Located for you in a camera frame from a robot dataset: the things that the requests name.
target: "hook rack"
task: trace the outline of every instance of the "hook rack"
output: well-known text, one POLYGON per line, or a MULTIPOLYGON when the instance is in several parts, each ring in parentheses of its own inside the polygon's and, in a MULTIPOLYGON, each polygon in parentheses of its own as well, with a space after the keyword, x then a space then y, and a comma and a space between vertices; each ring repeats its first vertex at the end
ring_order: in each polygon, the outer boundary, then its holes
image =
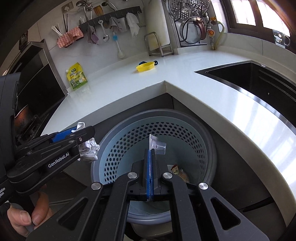
POLYGON ((81 25, 79 25, 79 27, 82 32, 86 32, 88 25, 91 25, 94 27, 95 25, 99 24, 98 23, 99 20, 103 20, 104 22, 109 22, 109 19, 111 17, 115 17, 115 18, 123 18, 124 17, 125 18, 127 13, 129 13, 129 12, 132 14, 137 14, 138 12, 142 13, 142 10, 141 10, 140 6, 136 6, 136 7, 129 7, 129 8, 121 9, 118 11, 106 13, 102 16, 96 17, 94 19, 86 21, 85 23, 82 23, 81 25))

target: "mug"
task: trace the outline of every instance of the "mug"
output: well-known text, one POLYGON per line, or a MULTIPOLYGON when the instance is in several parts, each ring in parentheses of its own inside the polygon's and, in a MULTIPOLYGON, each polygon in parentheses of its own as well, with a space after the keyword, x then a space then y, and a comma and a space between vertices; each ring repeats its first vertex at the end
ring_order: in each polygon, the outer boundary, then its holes
POLYGON ((282 48, 285 48, 286 46, 290 46, 291 40, 287 35, 274 29, 272 30, 272 32, 274 34, 274 42, 276 45, 281 46, 282 48), (289 40, 289 44, 286 44, 286 41, 285 41, 286 38, 289 40))

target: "cutting board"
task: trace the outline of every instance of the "cutting board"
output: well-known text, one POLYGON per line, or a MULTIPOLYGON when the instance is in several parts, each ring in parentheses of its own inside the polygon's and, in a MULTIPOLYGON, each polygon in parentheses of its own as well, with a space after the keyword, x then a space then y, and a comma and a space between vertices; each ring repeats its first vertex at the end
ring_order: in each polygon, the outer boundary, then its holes
MULTIPOLYGON (((160 45, 168 45, 170 43, 170 38, 161 0, 151 0, 144 9, 144 15, 147 33, 155 32, 160 45)), ((155 35, 148 36, 148 41, 150 50, 158 48, 155 35)))

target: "brown window frame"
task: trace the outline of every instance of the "brown window frame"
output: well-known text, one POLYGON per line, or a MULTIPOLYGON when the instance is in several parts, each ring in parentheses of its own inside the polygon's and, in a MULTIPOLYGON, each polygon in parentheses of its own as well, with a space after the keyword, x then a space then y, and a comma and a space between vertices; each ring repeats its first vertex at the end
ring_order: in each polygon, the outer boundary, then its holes
MULTIPOLYGON (((228 32, 234 33, 234 34, 247 35, 247 36, 259 38, 259 39, 274 43, 274 36, 273 36, 272 29, 265 28, 263 26, 262 16, 261 16, 257 1, 256 0, 248 0, 248 1, 250 2, 251 8, 254 14, 256 26, 237 23, 234 10, 231 4, 231 0, 221 0, 222 8, 225 14, 226 23, 228 27, 228 32)), ((290 37, 291 44, 290 46, 286 47, 286 49, 296 54, 296 36, 293 35, 293 31, 291 31, 291 29, 289 29, 289 31, 291 35, 290 37)))

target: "trash can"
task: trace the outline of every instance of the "trash can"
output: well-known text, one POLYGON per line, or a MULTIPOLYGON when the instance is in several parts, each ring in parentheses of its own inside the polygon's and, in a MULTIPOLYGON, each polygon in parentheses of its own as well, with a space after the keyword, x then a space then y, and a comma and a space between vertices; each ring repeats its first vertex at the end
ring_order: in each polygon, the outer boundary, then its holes
MULTIPOLYGON (((93 182, 107 184, 131 171, 132 164, 144 159, 149 134, 166 143, 165 155, 157 155, 171 167, 177 164, 190 183, 211 184, 217 165, 214 141, 208 130, 196 119, 169 109, 148 110, 116 125, 100 142, 98 160, 91 166, 93 182)), ((131 201, 127 221, 153 225, 171 221, 168 201, 131 201)))

